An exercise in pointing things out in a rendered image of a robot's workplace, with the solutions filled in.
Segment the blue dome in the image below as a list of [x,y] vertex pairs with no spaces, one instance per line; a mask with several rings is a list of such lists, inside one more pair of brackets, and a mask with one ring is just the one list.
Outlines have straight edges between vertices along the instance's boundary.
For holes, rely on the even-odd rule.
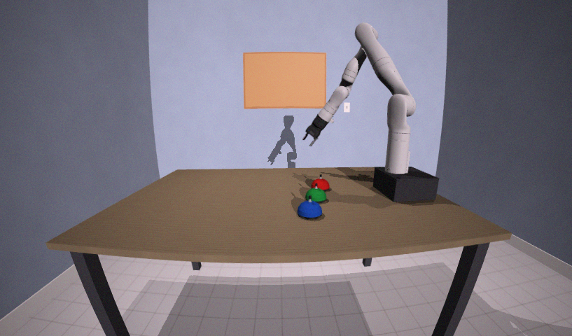
[[322,216],[322,208],[321,206],[315,202],[311,201],[312,196],[309,195],[309,200],[303,202],[298,207],[297,213],[299,217],[306,218],[307,220],[310,218],[317,219],[318,216]]

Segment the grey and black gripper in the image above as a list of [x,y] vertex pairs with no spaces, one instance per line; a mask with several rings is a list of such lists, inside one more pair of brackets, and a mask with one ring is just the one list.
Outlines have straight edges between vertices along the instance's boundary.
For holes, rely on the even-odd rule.
[[325,108],[322,108],[320,112],[317,114],[315,119],[313,120],[312,124],[306,129],[306,135],[303,137],[302,140],[305,140],[310,134],[314,137],[313,142],[309,146],[312,146],[314,142],[318,139],[321,131],[326,127],[326,125],[330,122],[333,123],[334,120],[332,119],[334,115],[329,113]]

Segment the green dome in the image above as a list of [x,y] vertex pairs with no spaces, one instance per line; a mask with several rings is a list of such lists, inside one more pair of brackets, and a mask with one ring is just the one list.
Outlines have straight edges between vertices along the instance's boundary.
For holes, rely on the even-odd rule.
[[307,191],[305,199],[309,200],[309,195],[311,195],[311,201],[323,203],[323,201],[326,201],[326,194],[322,189],[317,188],[317,183],[315,183],[315,186],[315,188]]

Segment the red dome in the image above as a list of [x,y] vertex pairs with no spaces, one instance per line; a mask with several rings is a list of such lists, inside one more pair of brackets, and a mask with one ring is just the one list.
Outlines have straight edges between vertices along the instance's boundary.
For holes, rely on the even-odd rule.
[[330,186],[329,186],[329,183],[327,182],[327,180],[325,180],[325,179],[323,179],[323,178],[321,178],[321,177],[322,177],[322,174],[320,174],[320,178],[318,178],[318,179],[316,179],[316,180],[314,180],[314,181],[312,182],[312,186],[311,186],[311,187],[312,187],[312,188],[315,188],[315,187],[316,187],[316,186],[315,186],[315,183],[318,183],[317,188],[320,188],[320,189],[322,189],[323,191],[326,191],[326,189],[329,190],[329,187],[330,187]]

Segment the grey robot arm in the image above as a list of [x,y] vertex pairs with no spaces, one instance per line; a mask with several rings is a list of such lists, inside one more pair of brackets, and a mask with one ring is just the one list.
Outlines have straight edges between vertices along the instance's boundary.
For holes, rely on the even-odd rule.
[[377,41],[376,29],[368,23],[360,23],[355,29],[355,37],[361,47],[347,64],[339,87],[335,89],[324,108],[333,115],[336,113],[340,104],[348,97],[358,72],[368,56],[376,76],[393,95],[387,106],[389,133],[385,171],[392,174],[408,173],[411,128],[407,124],[407,117],[413,115],[416,110],[415,100],[389,54]]

